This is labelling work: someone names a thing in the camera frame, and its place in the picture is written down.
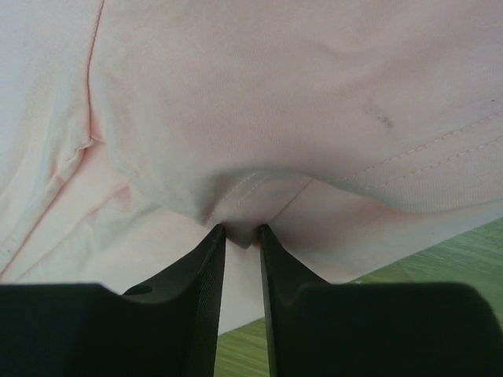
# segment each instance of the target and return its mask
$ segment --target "green surface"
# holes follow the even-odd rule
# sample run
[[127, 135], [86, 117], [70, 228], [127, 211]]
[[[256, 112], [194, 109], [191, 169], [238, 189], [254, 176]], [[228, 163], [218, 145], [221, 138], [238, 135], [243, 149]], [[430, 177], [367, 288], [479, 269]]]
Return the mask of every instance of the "green surface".
[[[503, 219], [474, 229], [355, 281], [459, 281], [490, 302], [503, 327]], [[266, 329], [258, 320], [218, 340], [216, 377], [268, 376]]]

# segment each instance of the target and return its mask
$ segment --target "wrinkled fabric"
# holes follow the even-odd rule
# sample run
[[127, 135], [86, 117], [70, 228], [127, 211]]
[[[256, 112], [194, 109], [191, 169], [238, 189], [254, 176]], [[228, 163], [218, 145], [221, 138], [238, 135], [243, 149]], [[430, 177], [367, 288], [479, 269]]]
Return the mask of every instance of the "wrinkled fabric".
[[6, 1], [0, 281], [122, 292], [255, 229], [342, 283], [503, 216], [503, 3]]

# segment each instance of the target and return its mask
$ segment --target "clothing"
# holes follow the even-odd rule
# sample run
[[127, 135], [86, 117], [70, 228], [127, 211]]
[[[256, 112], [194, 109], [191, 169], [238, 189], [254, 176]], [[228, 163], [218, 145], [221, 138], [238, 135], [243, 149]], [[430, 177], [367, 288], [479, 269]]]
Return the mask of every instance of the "clothing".
[[0, 280], [121, 292], [224, 222], [344, 282], [503, 216], [503, 3], [9, 0]]

